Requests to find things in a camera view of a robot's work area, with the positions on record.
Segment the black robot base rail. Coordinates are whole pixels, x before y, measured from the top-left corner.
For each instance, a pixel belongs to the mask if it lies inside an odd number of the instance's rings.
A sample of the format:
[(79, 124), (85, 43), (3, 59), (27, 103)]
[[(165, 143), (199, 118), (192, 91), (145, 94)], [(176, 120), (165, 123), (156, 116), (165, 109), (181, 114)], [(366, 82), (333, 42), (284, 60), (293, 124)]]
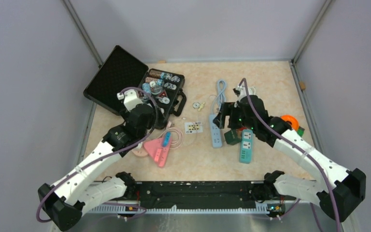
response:
[(146, 209), (251, 209), (260, 203), (294, 200), (262, 181), (143, 181), (118, 202), (138, 203)]

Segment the teal power strip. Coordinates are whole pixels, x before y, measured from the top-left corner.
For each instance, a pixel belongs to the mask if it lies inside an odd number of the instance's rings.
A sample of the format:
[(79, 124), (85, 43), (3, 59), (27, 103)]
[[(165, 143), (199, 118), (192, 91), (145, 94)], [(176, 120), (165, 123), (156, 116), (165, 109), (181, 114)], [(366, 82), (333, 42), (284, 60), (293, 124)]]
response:
[(240, 143), (239, 162), (249, 164), (253, 157), (253, 133), (251, 130), (242, 130), (242, 140)]

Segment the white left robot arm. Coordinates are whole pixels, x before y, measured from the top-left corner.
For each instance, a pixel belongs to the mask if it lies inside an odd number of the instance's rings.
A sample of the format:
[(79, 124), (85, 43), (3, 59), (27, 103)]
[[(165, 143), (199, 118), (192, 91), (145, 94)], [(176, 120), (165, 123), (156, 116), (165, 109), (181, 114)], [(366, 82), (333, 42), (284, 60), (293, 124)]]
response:
[(131, 174), (120, 172), (111, 179), (93, 186), (95, 179), (109, 166), (120, 161), (130, 150), (145, 141), (158, 123), (161, 110), (157, 103), (125, 104), (121, 113), (124, 122), (110, 128), (95, 149), (63, 178), (38, 189), (39, 206), (36, 219), (44, 222), (40, 212), (49, 217), (61, 231), (67, 231), (92, 208), (111, 199), (134, 197), (135, 180)]

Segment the grey-blue power strip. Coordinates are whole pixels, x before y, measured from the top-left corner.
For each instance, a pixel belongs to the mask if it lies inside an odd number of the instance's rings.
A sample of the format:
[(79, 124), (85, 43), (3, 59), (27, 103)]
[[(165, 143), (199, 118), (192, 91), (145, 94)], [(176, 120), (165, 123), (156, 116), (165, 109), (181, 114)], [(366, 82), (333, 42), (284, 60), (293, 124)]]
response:
[(211, 139), (212, 139), (212, 146), (213, 148), (221, 148), (223, 145), (221, 131), (218, 128), (218, 126), (213, 123), (215, 116), (216, 116), (215, 114), (210, 114), (208, 117), (209, 127), (210, 127), (210, 132), (211, 132)]

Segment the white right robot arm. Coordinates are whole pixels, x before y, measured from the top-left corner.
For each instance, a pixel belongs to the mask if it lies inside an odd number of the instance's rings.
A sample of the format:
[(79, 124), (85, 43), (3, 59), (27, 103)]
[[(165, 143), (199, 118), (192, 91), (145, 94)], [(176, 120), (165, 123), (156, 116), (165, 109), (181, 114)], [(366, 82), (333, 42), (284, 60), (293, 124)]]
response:
[(282, 171), (265, 175), (264, 193), (270, 199), (292, 196), (317, 204), (332, 219), (344, 222), (366, 196), (366, 174), (358, 168), (349, 170), (304, 141), (291, 125), (270, 116), (256, 95), (225, 102), (212, 122), (220, 129), (225, 121), (232, 130), (247, 128), (258, 140), (281, 151), (306, 170), (314, 179), (302, 180)]

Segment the dark green cube socket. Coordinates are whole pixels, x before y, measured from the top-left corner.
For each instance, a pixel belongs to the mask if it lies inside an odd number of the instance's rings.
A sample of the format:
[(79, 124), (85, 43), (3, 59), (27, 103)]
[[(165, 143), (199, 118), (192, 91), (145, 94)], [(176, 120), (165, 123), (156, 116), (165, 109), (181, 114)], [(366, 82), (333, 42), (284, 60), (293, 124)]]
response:
[(241, 130), (229, 130), (224, 133), (225, 141), (228, 145), (236, 145), (242, 141), (242, 131)]

